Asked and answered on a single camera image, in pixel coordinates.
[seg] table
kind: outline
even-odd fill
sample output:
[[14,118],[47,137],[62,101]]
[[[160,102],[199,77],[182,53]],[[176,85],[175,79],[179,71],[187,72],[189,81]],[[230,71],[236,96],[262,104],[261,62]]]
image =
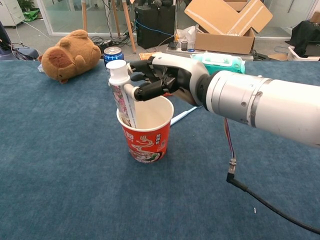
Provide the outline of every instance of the table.
[[[38,62],[0,61],[0,239],[318,240],[226,182],[223,118],[200,108],[166,156],[130,156],[101,61],[61,85]],[[246,72],[320,85],[319,62],[247,62]],[[171,96],[175,115],[191,106]],[[229,121],[236,178],[320,227],[320,150]]]

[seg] white container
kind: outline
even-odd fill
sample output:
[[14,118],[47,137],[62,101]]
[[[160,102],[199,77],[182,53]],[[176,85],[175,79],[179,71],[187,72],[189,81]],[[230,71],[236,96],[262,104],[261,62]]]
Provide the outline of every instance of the white container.
[[299,57],[298,54],[296,54],[296,52],[294,51],[294,46],[289,46],[288,49],[288,61],[319,61],[320,59],[320,56]]

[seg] soda can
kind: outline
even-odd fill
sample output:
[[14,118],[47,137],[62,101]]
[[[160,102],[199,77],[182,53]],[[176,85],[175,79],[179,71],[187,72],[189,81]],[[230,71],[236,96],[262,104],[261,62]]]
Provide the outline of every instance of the soda can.
[[124,60],[124,59],[125,59],[125,55],[122,52],[120,47],[111,46],[106,48],[103,51],[104,65],[106,65],[108,62],[111,62],[113,60]]

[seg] cardboard box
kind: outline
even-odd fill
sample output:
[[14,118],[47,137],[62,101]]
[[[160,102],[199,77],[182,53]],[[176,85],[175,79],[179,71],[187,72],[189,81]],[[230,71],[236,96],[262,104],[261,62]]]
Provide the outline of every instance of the cardboard box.
[[310,19],[311,23],[320,23],[320,11],[315,11],[312,15],[312,18]]
[[268,58],[278,61],[287,61],[288,55],[284,53],[275,53],[268,55]]
[[223,0],[193,0],[184,10],[210,34],[244,36],[250,28],[259,33],[272,19],[260,0],[249,1],[237,12]]
[[195,34],[194,48],[197,50],[248,55],[252,52],[254,43],[255,33],[251,28],[244,36],[197,32]]
[[224,0],[229,6],[231,6],[237,12],[240,12],[246,5],[248,0]]

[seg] cable connector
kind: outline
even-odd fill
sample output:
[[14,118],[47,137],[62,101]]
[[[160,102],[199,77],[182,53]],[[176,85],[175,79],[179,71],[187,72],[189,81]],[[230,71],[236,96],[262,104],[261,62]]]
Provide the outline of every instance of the cable connector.
[[236,165],[237,165],[237,160],[235,157],[231,158],[229,161],[229,169],[228,169],[228,173],[229,174],[235,174],[236,172]]

